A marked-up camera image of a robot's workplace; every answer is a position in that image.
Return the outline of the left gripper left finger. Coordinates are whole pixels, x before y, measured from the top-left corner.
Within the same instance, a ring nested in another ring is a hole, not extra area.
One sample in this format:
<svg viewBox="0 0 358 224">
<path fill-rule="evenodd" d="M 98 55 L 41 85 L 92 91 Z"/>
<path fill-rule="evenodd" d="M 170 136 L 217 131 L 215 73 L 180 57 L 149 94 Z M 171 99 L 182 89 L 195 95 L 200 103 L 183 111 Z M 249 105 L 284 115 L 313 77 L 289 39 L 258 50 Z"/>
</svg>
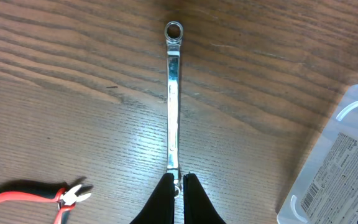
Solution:
<svg viewBox="0 0 358 224">
<path fill-rule="evenodd" d="M 164 174 L 148 201 L 131 224 L 173 224 L 175 209 L 174 176 Z"/>
</svg>

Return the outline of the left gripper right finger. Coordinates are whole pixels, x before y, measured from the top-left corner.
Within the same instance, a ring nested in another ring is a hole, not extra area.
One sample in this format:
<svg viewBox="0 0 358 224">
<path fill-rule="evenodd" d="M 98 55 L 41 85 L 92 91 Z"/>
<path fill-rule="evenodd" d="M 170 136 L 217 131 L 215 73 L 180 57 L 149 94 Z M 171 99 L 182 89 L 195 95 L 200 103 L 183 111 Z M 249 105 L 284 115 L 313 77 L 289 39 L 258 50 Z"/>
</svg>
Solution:
<svg viewBox="0 0 358 224">
<path fill-rule="evenodd" d="M 183 177 L 184 224 L 226 224 L 195 174 Z"/>
</svg>

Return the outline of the red handled pliers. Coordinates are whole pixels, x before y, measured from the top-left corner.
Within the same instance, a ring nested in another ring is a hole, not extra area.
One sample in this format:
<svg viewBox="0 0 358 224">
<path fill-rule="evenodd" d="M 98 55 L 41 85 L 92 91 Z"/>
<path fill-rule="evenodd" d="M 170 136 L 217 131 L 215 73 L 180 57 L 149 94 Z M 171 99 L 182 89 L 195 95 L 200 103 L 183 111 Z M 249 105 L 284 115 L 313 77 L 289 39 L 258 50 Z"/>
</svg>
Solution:
<svg viewBox="0 0 358 224">
<path fill-rule="evenodd" d="M 8 201 L 57 203 L 58 212 L 54 224 L 67 224 L 75 205 L 90 196 L 90 190 L 82 184 L 69 187 L 63 184 L 29 181 L 15 182 L 0 188 L 0 203 Z"/>
</svg>

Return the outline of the silver ring wrench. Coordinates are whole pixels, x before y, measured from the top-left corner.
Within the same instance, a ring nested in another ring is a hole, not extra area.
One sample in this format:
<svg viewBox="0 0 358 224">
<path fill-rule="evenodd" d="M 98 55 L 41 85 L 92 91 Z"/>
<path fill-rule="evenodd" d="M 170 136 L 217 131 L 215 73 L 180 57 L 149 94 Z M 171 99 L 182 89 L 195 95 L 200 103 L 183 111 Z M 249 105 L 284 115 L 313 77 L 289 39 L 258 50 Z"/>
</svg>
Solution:
<svg viewBox="0 0 358 224">
<path fill-rule="evenodd" d="M 167 46 L 167 172 L 173 175 L 174 197 L 181 193 L 179 165 L 180 59 L 183 26 L 170 21 L 165 26 Z"/>
</svg>

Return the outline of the clear plastic container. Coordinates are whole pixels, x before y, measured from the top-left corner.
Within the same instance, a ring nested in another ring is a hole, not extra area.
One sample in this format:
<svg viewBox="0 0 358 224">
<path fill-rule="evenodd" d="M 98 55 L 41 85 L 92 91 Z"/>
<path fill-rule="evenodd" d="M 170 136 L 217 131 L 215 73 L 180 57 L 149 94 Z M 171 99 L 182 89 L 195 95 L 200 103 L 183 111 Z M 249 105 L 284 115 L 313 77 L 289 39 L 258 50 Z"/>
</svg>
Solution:
<svg viewBox="0 0 358 224">
<path fill-rule="evenodd" d="M 345 92 L 277 215 L 279 224 L 358 224 L 358 85 Z"/>
</svg>

